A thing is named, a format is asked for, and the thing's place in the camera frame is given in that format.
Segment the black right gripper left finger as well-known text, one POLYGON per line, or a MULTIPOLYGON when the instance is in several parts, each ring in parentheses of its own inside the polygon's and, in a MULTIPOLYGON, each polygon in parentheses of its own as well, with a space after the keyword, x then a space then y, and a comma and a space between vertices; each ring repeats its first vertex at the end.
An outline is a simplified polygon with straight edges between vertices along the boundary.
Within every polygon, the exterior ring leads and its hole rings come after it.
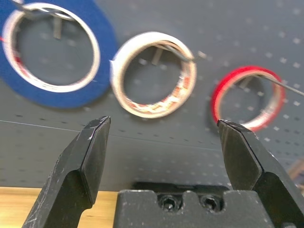
POLYGON ((58 157, 23 223, 24 228, 76 228, 95 204, 111 118, 90 121, 58 157))

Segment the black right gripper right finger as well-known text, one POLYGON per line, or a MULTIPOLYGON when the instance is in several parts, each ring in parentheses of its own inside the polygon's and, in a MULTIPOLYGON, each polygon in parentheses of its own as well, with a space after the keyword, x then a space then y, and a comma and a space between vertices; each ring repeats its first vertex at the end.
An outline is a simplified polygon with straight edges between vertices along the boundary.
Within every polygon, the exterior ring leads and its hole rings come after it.
POLYGON ((302 228, 304 198, 273 154, 244 126, 224 120, 217 126, 233 189, 256 192, 276 228, 288 223, 302 228))

